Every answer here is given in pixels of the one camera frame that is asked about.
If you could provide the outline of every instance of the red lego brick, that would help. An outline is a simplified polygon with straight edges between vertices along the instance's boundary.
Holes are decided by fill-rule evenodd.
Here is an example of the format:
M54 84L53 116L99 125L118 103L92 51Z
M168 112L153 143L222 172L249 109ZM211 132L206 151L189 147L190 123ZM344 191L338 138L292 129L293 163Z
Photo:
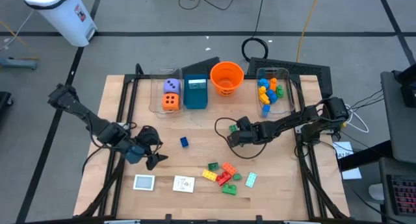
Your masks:
M225 171L227 171L230 175L234 175L237 172L237 170L232 165L230 165L228 162L224 162L222 164L222 168Z
M222 175L217 176L218 184L222 186L225 184L228 180L231 179L231 175L228 172L222 172Z

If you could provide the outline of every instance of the purple die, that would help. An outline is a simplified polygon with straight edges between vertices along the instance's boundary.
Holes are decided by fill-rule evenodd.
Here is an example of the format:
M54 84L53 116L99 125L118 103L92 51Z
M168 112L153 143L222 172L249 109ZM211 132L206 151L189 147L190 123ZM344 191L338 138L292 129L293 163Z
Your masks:
M176 93L180 95L181 83L178 79L166 79L163 85L163 93Z

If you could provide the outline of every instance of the yellow cable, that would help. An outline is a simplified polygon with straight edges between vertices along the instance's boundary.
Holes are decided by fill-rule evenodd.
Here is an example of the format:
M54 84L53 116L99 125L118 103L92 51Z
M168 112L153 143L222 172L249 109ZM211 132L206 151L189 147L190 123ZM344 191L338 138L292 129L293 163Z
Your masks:
M23 39L21 39L20 37L16 36L16 34L14 34L13 30L10 29L10 27L6 23L0 21L0 24L2 24L7 29L7 31L10 34L12 34L14 37L16 37L16 39L18 39L20 43L22 43L27 49L29 49L29 51L31 53L34 53L33 50L26 44L26 42L23 41ZM35 56L35 57L15 58L15 59L33 59L33 60L39 60L39 58L37 56Z
M315 9L316 3L317 3L317 0L313 0L312 9L309 12L309 15L307 16L306 24L305 24L304 30L302 31L302 35L300 35L299 44L298 44L298 54L296 56L296 62L299 62L299 54L300 54L300 48L302 47L302 40L304 39L304 34L305 34L306 29L307 29L307 25L309 24L309 20L311 19L312 12Z

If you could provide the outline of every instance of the gray floor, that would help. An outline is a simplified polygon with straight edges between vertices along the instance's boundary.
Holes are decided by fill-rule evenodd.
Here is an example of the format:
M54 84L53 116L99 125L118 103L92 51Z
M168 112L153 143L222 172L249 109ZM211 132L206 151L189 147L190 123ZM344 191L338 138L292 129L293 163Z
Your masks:
M83 0L91 10L94 0ZM229 0L210 0L226 6ZM414 0L387 0L403 32L416 31ZM259 31L296 31L303 29L313 0L265 0ZM101 0L95 22L101 32L169 31L252 31L260 0L235 0L225 12L201 2L195 10L183 10L177 0ZM0 0L0 20L16 30L29 13L23 0ZM54 32L35 12L23 32ZM318 0L308 31L314 32L394 32L380 0ZM0 37L0 45L6 37ZM22 37L41 58L36 71L0 70L0 90L12 92L15 105L2 120L0 128L0 222L15 222L23 198L43 148L55 111L47 105L47 95L65 82L76 47L60 36ZM219 56L221 60L248 63L241 55L246 36L99 36L85 47L73 85L81 101L98 110L105 77L132 73L139 62L146 73L159 68L186 66ZM299 37L261 37L270 49L269 58L295 61ZM416 51L416 38L406 38ZM250 56L262 56L263 49L249 44ZM1 57L33 56L18 42ZM301 62L331 67L334 95L346 103L380 89L380 72L402 70L409 62L396 36L392 37L305 37ZM345 131L364 143L374 145L389 138L382 103L362 108L359 115L370 128L363 134L347 127ZM78 119L64 114L60 120L39 187L27 221L69 218L81 181L81 166L88 150L88 135ZM359 144L352 142L356 148ZM363 180L351 185L365 193L368 184L377 182L377 165L361 168ZM353 217L380 220L346 188Z

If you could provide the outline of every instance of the computer keyboard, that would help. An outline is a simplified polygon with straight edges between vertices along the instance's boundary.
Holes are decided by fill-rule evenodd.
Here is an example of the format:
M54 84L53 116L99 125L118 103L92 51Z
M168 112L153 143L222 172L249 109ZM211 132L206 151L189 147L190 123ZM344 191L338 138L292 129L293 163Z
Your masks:
M395 214L416 216L416 177L388 175L387 184Z

